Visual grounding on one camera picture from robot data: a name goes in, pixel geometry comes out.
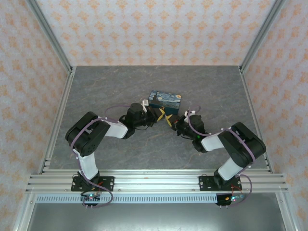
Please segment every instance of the gray tabletop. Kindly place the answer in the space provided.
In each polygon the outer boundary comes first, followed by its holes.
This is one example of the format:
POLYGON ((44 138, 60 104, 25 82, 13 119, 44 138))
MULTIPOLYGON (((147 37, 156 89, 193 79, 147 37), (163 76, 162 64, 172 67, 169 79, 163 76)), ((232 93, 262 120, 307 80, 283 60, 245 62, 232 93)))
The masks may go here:
MULTIPOLYGON (((54 148, 51 169, 77 169, 66 132, 88 111, 104 116, 116 104, 141 103, 152 90, 180 94, 179 115, 200 105, 207 132, 241 121, 256 133, 243 83, 236 66, 78 66, 54 148)), ((127 108, 112 109, 119 118, 127 108)), ((105 137, 95 152, 100 169, 218 168, 224 149, 198 153, 190 140, 176 135, 165 120, 127 140, 105 137)), ((263 157, 252 166, 265 168, 263 157)))

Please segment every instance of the small box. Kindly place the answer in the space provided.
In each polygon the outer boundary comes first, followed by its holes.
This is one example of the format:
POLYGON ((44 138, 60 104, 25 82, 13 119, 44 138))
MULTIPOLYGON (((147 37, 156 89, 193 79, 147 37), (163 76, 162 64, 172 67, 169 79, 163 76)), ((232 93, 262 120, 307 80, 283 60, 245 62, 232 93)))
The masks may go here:
POLYGON ((149 105, 153 108, 163 107, 166 115, 177 115, 180 108, 181 96, 153 90, 149 96, 149 105))

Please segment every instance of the patterned wallpaper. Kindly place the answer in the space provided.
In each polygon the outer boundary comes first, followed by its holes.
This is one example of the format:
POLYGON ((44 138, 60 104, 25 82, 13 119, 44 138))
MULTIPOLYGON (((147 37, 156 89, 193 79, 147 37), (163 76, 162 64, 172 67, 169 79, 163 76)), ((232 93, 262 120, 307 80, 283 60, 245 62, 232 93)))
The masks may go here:
POLYGON ((25 0, 0 2, 0 230, 37 173, 66 79, 25 0))
POLYGON ((276 172, 308 227, 308 2, 289 0, 245 77, 276 172))
POLYGON ((239 65, 275 0, 39 0, 72 65, 239 65))

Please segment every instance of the purple cable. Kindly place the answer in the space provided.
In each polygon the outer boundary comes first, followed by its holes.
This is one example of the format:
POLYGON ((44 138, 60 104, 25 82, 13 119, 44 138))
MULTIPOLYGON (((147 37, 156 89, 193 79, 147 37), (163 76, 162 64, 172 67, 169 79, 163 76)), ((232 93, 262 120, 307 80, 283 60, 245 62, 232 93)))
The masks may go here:
POLYGON ((107 116, 107 111, 108 111, 109 109, 115 108, 115 107, 130 107, 130 106, 128 106, 128 105, 115 105, 115 106, 108 107, 108 108, 105 110, 105 117, 107 117, 107 121, 112 122, 112 123, 117 123, 118 119, 108 118, 108 116, 107 116))
MULTIPOLYGON (((195 107, 199 107, 199 109, 196 111, 196 113, 199 112, 200 109, 201 109, 201 106, 196 105, 195 107)), ((191 128, 195 133, 197 133, 198 135, 201 135, 201 136, 210 136, 210 134, 203 134, 203 133, 200 133, 200 132, 198 132, 196 129, 194 129, 194 128, 192 127, 192 124, 191 124, 190 119, 189 119, 190 114, 191 114, 191 110, 189 109, 189 110, 188 110, 188 115, 187 115, 187 121, 188 121, 188 124, 189 124, 190 128, 191 128)), ((245 142, 244 142, 234 131, 232 131, 231 129, 228 129, 228 128, 224 128, 223 131, 228 131, 228 132, 230 132, 233 136, 235 136, 235 137, 238 139, 238 141, 244 146, 244 148, 245 148, 245 149, 248 151, 248 153, 250 154, 250 156, 251 156, 251 158, 252 158, 252 163, 254 163, 254 162, 256 161, 256 158, 255 158, 255 156, 253 155, 252 151, 248 148, 248 146, 245 144, 245 142)))
POLYGON ((229 205, 228 207, 235 207, 237 205, 239 205, 240 203, 244 202, 245 200, 247 200, 247 198, 250 196, 251 192, 252 192, 252 182, 250 180, 250 178, 245 175, 245 174, 241 174, 241 176, 244 176, 246 177, 248 180, 249 180, 249 183, 250 183, 250 191, 249 191, 249 194, 247 195, 247 197, 245 197, 242 201, 240 201, 239 203, 236 203, 236 204, 233 204, 233 205, 229 205))
POLYGON ((245 144, 245 142, 231 129, 229 128, 224 128, 223 131, 228 131, 230 132, 233 136, 235 136, 239 142, 244 146, 244 148, 248 151, 248 153, 250 154, 251 158, 252 158, 252 164, 256 161, 255 156, 253 155, 252 151, 248 148, 248 146, 245 144))
MULTIPOLYGON (((193 109, 194 109, 195 107, 199 107, 199 109, 196 111, 196 113, 199 112, 200 109, 201 109, 201 106, 196 105, 196 106, 193 107, 193 109)), ((200 135, 200 136, 210 136, 210 134, 203 134, 203 133, 197 131, 196 129, 194 129, 194 128, 192 127, 191 121, 190 121, 190 119, 189 119, 190 116, 191 116, 191 109, 188 110, 188 115, 187 115, 187 121, 188 121, 188 124, 189 124, 189 126, 191 127, 191 129, 192 129, 195 133, 197 133, 198 135, 200 135)))
MULTIPOLYGON (((95 184, 95 183, 91 182, 91 181, 85 176, 85 174, 83 173, 82 168, 81 168, 81 164, 80 164, 80 161, 79 161, 78 154, 74 152, 73 148, 74 148, 75 142, 76 142, 77 139, 81 136, 81 134, 82 134, 89 126, 91 126, 93 123, 95 123, 95 122, 97 122, 97 121, 100 121, 100 120, 103 120, 103 118, 97 118, 97 119, 92 120, 91 122, 89 122, 89 123, 88 123, 88 124, 76 135, 76 137, 73 139, 73 142, 71 143, 72 152, 73 152, 73 154, 76 156, 76 158, 78 159, 78 166, 79 166, 80 174, 83 176, 83 178, 84 178, 89 184, 91 184, 91 185, 93 185, 93 186, 95 186, 95 187, 97 187, 97 188, 103 189, 103 190, 109 192, 110 195, 111 195, 111 199, 110 199, 107 203, 102 204, 102 205, 97 205, 97 206, 94 206, 94 207, 91 206, 91 208, 99 208, 99 207, 103 207, 103 206, 106 206, 106 205, 110 204, 110 203, 112 202, 112 200, 114 199, 114 196, 113 196, 113 194, 111 193, 111 191, 110 191, 109 189, 107 189, 107 188, 105 188, 105 187, 103 187, 103 186, 100 186, 100 185, 98 185, 98 184, 95 184)), ((84 198, 83 201, 82 201, 82 205, 85 206, 86 208, 87 208, 88 206, 85 204, 85 200, 88 199, 88 198, 89 198, 89 197, 86 197, 86 198, 84 198)))

